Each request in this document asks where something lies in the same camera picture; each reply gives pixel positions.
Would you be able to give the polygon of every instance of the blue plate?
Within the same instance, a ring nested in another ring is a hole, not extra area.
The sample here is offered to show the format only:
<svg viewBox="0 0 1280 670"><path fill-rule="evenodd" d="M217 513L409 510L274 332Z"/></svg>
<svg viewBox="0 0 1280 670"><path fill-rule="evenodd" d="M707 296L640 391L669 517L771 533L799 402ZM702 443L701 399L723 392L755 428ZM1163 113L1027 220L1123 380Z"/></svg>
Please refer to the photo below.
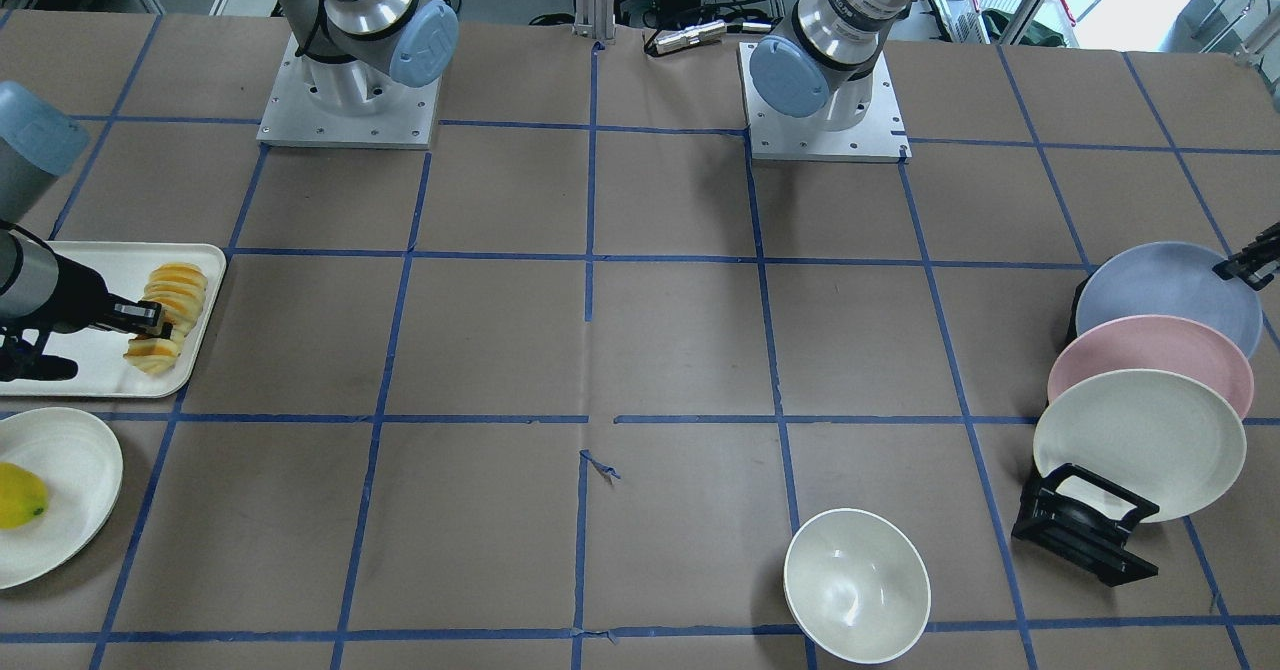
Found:
<svg viewBox="0 0 1280 670"><path fill-rule="evenodd" d="M1151 242L1107 260L1080 293L1075 332L1130 315L1174 315L1203 323L1252 356L1262 338L1262 301L1244 281L1224 281L1225 256L1189 242Z"/></svg>

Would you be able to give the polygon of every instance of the pink plate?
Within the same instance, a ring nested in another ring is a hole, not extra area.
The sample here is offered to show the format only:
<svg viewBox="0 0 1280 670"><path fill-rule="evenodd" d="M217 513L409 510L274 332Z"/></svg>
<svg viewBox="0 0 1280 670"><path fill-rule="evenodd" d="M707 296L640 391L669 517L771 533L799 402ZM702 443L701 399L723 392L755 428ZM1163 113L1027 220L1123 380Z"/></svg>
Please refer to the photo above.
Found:
<svg viewBox="0 0 1280 670"><path fill-rule="evenodd" d="M1204 383L1244 418L1253 405L1253 368L1238 346L1213 328L1171 315L1130 315L1075 338L1048 374L1048 401L1111 370L1178 373Z"/></svg>

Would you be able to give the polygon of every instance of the blue joint cap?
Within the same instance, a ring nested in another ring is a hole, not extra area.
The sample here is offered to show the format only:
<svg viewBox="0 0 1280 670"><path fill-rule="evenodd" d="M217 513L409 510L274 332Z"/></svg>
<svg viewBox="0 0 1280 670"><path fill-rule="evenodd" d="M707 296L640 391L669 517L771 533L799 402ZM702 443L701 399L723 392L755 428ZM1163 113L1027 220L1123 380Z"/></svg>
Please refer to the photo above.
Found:
<svg viewBox="0 0 1280 670"><path fill-rule="evenodd" d="M0 82L0 140L51 176L70 172L88 145L76 120L13 81Z"/></svg>
<svg viewBox="0 0 1280 670"><path fill-rule="evenodd" d="M783 115L808 118L831 99L818 60L786 37L764 37L751 53L750 68L755 91Z"/></svg>
<svg viewBox="0 0 1280 670"><path fill-rule="evenodd" d="M458 46L458 17L443 0L421 5L396 42L389 77L410 87L422 87L444 74Z"/></svg>

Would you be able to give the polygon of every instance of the yellow lemon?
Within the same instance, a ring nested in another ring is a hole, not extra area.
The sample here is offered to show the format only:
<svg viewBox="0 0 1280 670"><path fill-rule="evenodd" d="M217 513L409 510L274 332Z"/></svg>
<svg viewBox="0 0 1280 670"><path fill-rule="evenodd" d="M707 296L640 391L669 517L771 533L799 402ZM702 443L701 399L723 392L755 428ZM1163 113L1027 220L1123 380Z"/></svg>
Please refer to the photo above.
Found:
<svg viewBox="0 0 1280 670"><path fill-rule="evenodd" d="M0 530L18 528L45 512L49 489L32 473L0 462Z"/></svg>

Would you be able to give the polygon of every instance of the table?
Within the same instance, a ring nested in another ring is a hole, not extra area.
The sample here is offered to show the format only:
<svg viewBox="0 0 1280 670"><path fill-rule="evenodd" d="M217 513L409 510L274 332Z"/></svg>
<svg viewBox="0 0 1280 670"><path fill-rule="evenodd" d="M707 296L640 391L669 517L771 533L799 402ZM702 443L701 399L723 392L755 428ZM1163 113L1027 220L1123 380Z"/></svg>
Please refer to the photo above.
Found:
<svg viewBox="0 0 1280 670"><path fill-rule="evenodd" d="M1275 324L1244 474L1129 543L1158 578L1009 539L1076 283L1280 215L1252 70L891 44L909 164L765 165L732 44L465 23L430 154L266 149L287 32L0 15L0 77L92 135L27 224L229 259L178 396L0 404L125 455L102 534L0 592L0 666L835 669L780 578L840 506L931 571L895 667L1280 666Z"/></svg>

